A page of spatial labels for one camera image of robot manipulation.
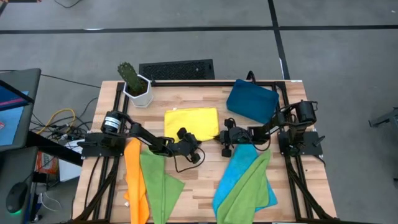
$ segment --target wire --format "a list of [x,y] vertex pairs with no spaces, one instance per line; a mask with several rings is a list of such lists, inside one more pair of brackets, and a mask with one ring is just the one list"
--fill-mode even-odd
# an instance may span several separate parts
[[232,139],[234,139],[234,137],[237,136],[237,135],[239,135],[239,134],[243,134],[243,135],[245,135],[245,136],[247,137],[247,139],[249,140],[250,144],[252,144],[253,147],[254,147],[255,149],[257,149],[258,151],[264,152],[264,151],[267,151],[267,150],[269,149],[269,146],[271,145],[271,135],[269,135],[269,140],[268,140],[268,145],[267,145],[267,147],[266,147],[265,149],[259,149],[259,148],[253,143],[253,141],[252,141],[252,139],[251,139],[251,137],[250,137],[250,134],[249,134],[245,129],[240,128],[240,127],[238,127],[238,128],[239,128],[239,130],[240,130],[241,132],[240,132],[240,133],[236,133],[236,134],[234,134],[233,136],[230,136],[230,137],[229,137],[229,145],[232,146],[232,148],[234,147],[234,146],[233,146],[233,143],[232,143]]
[[40,127],[44,127],[44,124],[39,124],[39,123],[37,123],[37,122],[35,122],[35,121],[30,121],[32,124],[36,124],[37,126],[40,126]]
[[91,99],[91,100],[87,103],[85,110],[83,110],[83,112],[82,112],[82,114],[79,116],[79,118],[81,118],[81,117],[84,115],[84,113],[86,113],[87,108],[88,108],[88,106],[90,105],[90,103],[91,103],[92,101],[97,100],[97,99],[98,99],[98,97],[94,97],[93,99]]
[[72,126],[73,122],[75,122],[75,120],[76,120],[75,111],[73,111],[73,110],[70,109],[70,108],[65,108],[65,109],[58,110],[57,112],[55,112],[55,113],[51,116],[51,118],[49,119],[49,121],[47,122],[47,124],[46,124],[40,131],[36,132],[36,134],[41,134],[41,133],[49,126],[50,122],[54,119],[54,117],[55,117],[56,115],[58,115],[59,113],[62,113],[62,112],[64,112],[64,111],[71,111],[71,112],[72,112],[72,114],[73,114],[73,119],[72,119],[72,121],[71,121],[71,123],[70,123],[70,126]]
[[319,161],[321,161],[323,163],[323,166],[326,167],[326,162],[321,158],[321,155],[317,156],[317,155],[313,155],[315,158],[317,158]]
[[232,122],[233,127],[236,127],[235,119],[233,119],[233,118],[228,118],[228,120]]
[[87,121],[87,122],[81,123],[76,128],[80,128],[80,126],[85,125],[87,127],[87,131],[89,131],[90,128],[87,126],[87,124],[90,124],[90,123],[92,123],[92,121]]
[[178,168],[177,168],[177,160],[176,160],[176,158],[175,158],[174,152],[173,152],[171,149],[169,149],[169,148],[167,148],[167,149],[168,149],[169,151],[171,151],[172,154],[173,154],[175,171],[176,171],[177,173],[181,173],[181,172],[184,172],[184,171],[186,171],[186,170],[193,169],[193,168],[196,168],[196,167],[200,166],[200,165],[205,161],[205,158],[206,158],[206,153],[204,152],[204,150],[198,147],[198,149],[201,150],[201,152],[203,153],[203,159],[201,160],[201,162],[200,162],[198,165],[195,165],[195,166],[192,166],[192,167],[188,167],[188,168],[185,168],[185,169],[182,169],[182,170],[178,170]]
[[[79,119],[80,122],[84,123],[80,118],[86,113],[88,106],[89,106],[90,103],[92,103],[95,99],[98,99],[98,97],[95,97],[95,98],[91,99],[91,100],[87,103],[87,105],[86,105],[84,111],[81,113],[81,115],[79,115],[79,117],[77,117],[77,119]],[[58,119],[58,120],[52,122],[51,124],[49,124],[48,126],[52,127],[54,124],[56,124],[56,123],[58,123],[58,122],[60,122],[60,121],[66,120],[66,119],[70,119],[70,118],[73,118],[73,116],[69,116],[69,117],[66,117],[66,118]],[[45,125],[43,124],[42,126],[34,127],[34,128],[32,128],[32,129],[30,129],[30,131],[35,131],[35,130],[37,130],[38,128],[42,128],[43,126],[45,126]]]
[[97,167],[97,163],[99,161],[100,157],[97,157],[97,160],[95,160],[94,167],[91,170],[90,178],[88,179],[88,185],[87,185],[87,191],[86,191],[86,198],[85,198],[85,208],[87,207],[87,198],[88,198],[88,192],[90,190],[90,185],[91,185],[91,180],[93,179],[94,175],[94,170]]
[[73,6],[76,6],[81,0],[78,0],[76,3],[72,4],[71,6],[64,6],[63,4],[57,2],[57,0],[54,0],[54,1],[55,1],[55,3],[57,3],[58,5],[64,7],[65,9],[70,9],[70,8],[73,7]]
[[[16,70],[0,70],[0,72],[15,72],[15,71]],[[94,86],[94,85],[90,85],[90,84],[86,84],[86,83],[75,82],[75,81],[67,80],[67,79],[64,79],[64,78],[54,77],[52,75],[44,75],[44,74],[41,74],[41,75],[44,76],[44,77],[55,78],[55,79],[62,80],[62,81],[65,81],[65,82],[70,82],[70,83],[75,83],[75,84],[79,84],[79,85],[90,86],[90,87],[94,87],[94,88],[101,88],[100,86]]]
[[37,172],[38,170],[40,170],[41,168],[45,167],[47,164],[49,164],[50,162],[52,162],[55,159],[55,157],[53,157],[52,159],[50,159],[48,162],[46,162],[44,165],[42,165],[41,167],[39,167],[38,169],[32,171],[22,182],[25,182],[32,174],[34,174],[35,172]]
[[33,115],[33,117],[36,118],[36,120],[37,120],[41,125],[44,126],[44,123],[43,123],[39,118],[37,118],[36,115],[35,115],[34,113],[32,113],[32,115]]
[[[59,206],[60,206],[60,209],[62,209],[62,205],[61,205],[61,203],[60,203],[59,201],[55,200],[54,198],[50,198],[50,197],[47,195],[47,192],[44,192],[44,195],[45,195],[48,199],[53,200],[54,202],[57,202],[57,203],[59,204]],[[59,212],[59,210],[54,210],[54,209],[51,209],[51,208],[48,208],[47,206],[45,206],[44,200],[43,200],[43,199],[42,199],[42,205],[43,205],[46,209],[48,209],[48,210],[50,210],[50,211]]]
[[86,83],[80,83],[80,82],[75,82],[75,81],[71,81],[71,80],[66,80],[64,78],[54,77],[52,75],[44,75],[44,74],[41,74],[41,75],[44,76],[44,77],[55,78],[55,79],[62,80],[62,81],[65,81],[65,82],[70,82],[70,83],[75,83],[75,84],[79,84],[79,85],[90,86],[90,87],[94,87],[94,88],[101,88],[100,86],[94,86],[94,85],[90,85],[90,84],[86,84]]

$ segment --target green cloth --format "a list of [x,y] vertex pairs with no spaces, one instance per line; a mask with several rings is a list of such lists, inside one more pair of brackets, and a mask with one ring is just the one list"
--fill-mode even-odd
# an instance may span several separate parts
[[256,207],[268,205],[266,168],[271,150],[247,169],[217,209],[217,224],[252,224]]
[[155,224],[164,224],[170,217],[184,183],[165,173],[165,157],[148,148],[140,155],[151,214]]

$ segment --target orange cloth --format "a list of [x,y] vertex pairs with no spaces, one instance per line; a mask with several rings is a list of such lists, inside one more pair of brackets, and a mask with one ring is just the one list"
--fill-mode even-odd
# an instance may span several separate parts
[[140,151],[141,142],[136,138],[133,138],[124,150],[128,186],[124,198],[130,203],[131,224],[145,224],[149,218],[148,201],[145,195],[146,187],[139,163]]

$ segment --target white hexagonal pot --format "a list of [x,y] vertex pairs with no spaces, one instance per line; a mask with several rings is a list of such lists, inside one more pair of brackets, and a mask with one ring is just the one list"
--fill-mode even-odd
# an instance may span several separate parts
[[127,92],[127,83],[124,83],[123,93],[130,98],[131,102],[135,107],[146,108],[150,105],[150,103],[154,99],[154,96],[152,94],[152,87],[150,85],[150,80],[143,77],[142,75],[137,75],[137,76],[148,83],[147,91],[139,96],[132,96],[130,95],[130,93]]

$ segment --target desk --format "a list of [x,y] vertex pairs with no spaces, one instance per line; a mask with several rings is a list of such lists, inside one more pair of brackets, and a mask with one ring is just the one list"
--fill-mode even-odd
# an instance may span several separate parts
[[[207,80],[207,83],[216,82],[234,82],[221,80]],[[104,120],[107,111],[113,109],[114,97],[118,82],[106,81],[102,83],[99,93],[97,108],[95,111],[92,131],[100,132],[101,123]],[[302,82],[285,81],[289,103],[295,103],[300,100],[306,100],[304,85]],[[216,107],[218,110],[218,120],[220,130],[224,129],[224,119],[233,117],[240,127],[257,126],[259,123],[234,114],[226,109],[226,100],[231,91],[231,86],[155,86],[152,88],[154,100],[148,108],[135,108],[129,103],[128,114],[134,121],[137,121],[156,136],[164,135],[164,113],[173,108],[198,108],[198,107]],[[119,111],[122,110],[123,100],[119,102]],[[271,137],[270,150],[272,157],[267,167],[267,177],[278,199],[278,205],[263,209],[255,214],[255,222],[273,222],[273,221],[295,221],[292,199],[290,196],[287,171],[284,158],[280,155],[276,134]],[[221,156],[222,145],[216,141],[207,141],[201,145],[206,152],[206,161],[192,170],[187,170],[178,174],[174,168],[172,158],[166,159],[166,173],[180,179],[185,183],[184,190],[177,201],[174,210],[168,222],[215,222],[215,215],[211,207],[211,201],[217,189],[218,183],[228,165],[229,158]],[[73,204],[74,218],[83,211],[85,195],[88,180],[96,158],[85,159],[81,170],[81,176],[76,190],[76,197]],[[313,156],[302,156],[303,168],[307,178],[309,191],[331,216],[336,216],[333,199],[331,197],[328,179],[323,164]],[[102,159],[95,169],[93,181],[91,183],[88,201],[94,196],[98,189],[98,181],[101,173]],[[191,166],[185,158],[177,158],[178,166]],[[126,165],[124,158],[119,163],[118,176],[116,177],[116,190],[114,192],[113,209],[111,222],[130,222],[129,209],[124,206],[125,200],[123,194],[127,190],[127,183],[124,180],[126,175]],[[301,214],[305,217],[305,207],[302,194],[298,191],[298,198],[301,208]],[[104,217],[106,199],[108,193],[105,192],[99,218]]]

